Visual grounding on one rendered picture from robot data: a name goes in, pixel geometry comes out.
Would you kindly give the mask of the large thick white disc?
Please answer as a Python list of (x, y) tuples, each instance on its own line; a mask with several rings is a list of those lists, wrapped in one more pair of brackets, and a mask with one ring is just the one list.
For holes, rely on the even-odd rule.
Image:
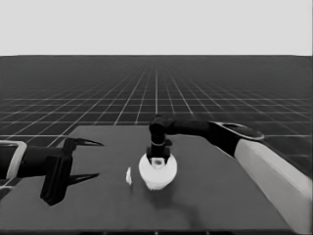
[(167, 186), (177, 175), (178, 163), (175, 157), (170, 154), (168, 163), (162, 158), (152, 158), (152, 164), (145, 154), (139, 161), (139, 172), (146, 185)]

